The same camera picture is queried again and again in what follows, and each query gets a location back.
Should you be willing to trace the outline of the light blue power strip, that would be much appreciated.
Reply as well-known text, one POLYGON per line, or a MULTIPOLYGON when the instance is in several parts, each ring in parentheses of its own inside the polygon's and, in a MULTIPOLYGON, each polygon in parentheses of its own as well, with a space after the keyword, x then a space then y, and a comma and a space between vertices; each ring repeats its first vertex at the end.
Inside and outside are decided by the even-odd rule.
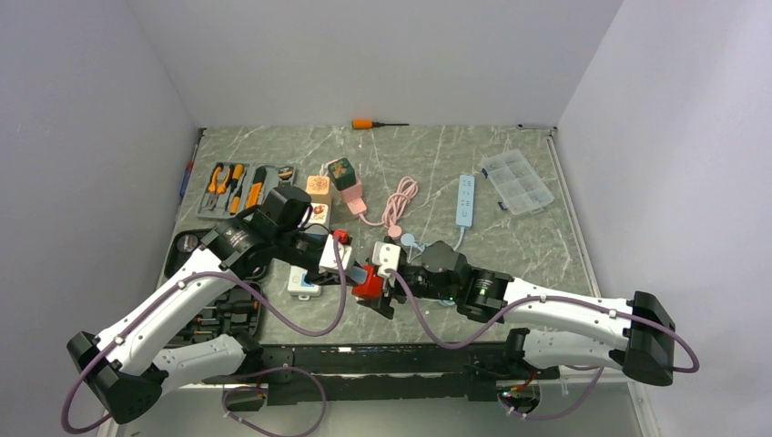
POLYGON ((455 223, 461 229, 469 229, 473 220, 475 178, 460 175, 457 192, 455 223))

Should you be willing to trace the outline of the red cube socket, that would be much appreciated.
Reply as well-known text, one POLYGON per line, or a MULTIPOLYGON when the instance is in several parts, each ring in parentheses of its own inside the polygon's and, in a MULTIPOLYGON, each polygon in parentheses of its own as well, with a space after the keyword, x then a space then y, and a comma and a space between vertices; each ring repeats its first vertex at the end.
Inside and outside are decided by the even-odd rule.
POLYGON ((370 275, 362 283, 352 288, 352 295, 359 300, 376 300, 382 296, 384 279, 370 275))

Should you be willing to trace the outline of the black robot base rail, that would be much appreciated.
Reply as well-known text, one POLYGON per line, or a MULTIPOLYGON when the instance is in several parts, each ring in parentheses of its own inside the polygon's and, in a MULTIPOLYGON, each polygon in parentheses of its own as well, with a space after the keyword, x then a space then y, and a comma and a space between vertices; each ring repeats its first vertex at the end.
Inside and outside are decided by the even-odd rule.
POLYGON ((552 367, 535 371, 508 357, 501 341, 446 350, 433 343, 266 345, 259 364, 211 384, 259 383, 270 406, 316 401, 462 398, 495 401, 511 385, 555 380, 552 367))

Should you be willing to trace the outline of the pink power strip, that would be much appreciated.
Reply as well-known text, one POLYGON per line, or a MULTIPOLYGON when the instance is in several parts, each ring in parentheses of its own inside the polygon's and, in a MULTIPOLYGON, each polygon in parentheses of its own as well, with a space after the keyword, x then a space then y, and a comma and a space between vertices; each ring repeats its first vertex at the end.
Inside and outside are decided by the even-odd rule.
POLYGON ((355 183, 351 187, 339 190, 338 194, 352 216, 358 217, 367 213, 368 208, 363 200, 363 186, 359 177, 355 178, 355 183))

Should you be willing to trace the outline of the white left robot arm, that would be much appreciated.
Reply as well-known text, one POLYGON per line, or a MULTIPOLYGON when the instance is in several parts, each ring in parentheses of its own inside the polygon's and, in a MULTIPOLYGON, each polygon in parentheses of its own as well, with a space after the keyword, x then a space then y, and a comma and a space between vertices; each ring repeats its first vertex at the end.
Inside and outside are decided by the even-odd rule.
POLYGON ((272 189, 261 204, 219 222, 187 262, 128 315, 68 342, 79 380, 100 400, 108 419, 132 422, 162 396, 211 377, 254 380, 266 352, 246 330, 175 349, 169 343, 205 305, 245 287, 247 277, 271 261, 305 269, 312 284, 343 289, 362 284, 365 272, 350 242, 340 233, 307 232, 310 213, 310 195, 303 189, 272 189))

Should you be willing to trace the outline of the light blue cube adapter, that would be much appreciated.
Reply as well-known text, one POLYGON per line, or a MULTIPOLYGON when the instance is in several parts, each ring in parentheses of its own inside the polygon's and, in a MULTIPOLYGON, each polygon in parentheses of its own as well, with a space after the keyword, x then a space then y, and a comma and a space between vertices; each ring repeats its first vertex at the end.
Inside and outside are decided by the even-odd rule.
POLYGON ((361 285, 367 281, 368 275, 369 273, 366 269, 359 266, 352 266, 348 270, 348 281, 352 285, 361 285))

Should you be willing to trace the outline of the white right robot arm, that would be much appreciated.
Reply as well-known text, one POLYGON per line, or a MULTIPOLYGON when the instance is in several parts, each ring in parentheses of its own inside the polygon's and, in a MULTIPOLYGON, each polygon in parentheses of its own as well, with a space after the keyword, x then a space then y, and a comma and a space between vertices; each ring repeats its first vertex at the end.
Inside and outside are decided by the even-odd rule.
POLYGON ((474 267, 444 242, 431 244, 419 264, 403 249, 378 242, 352 290, 360 305, 391 319, 392 303, 448 300, 480 322, 477 340, 495 324, 507 326, 498 378, 522 378, 558 366, 604 367, 652 386, 673 382, 675 324, 656 296, 630 300, 575 296, 507 273, 474 267))

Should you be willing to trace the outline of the dark green cube adapter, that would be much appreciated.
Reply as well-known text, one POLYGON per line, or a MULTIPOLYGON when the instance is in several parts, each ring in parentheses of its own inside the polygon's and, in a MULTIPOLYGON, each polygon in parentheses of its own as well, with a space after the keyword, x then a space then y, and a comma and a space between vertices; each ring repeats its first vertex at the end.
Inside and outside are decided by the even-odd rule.
POLYGON ((339 158, 327 165, 328 175, 338 191, 350 188, 356 184, 357 177, 353 166, 347 158, 339 158))

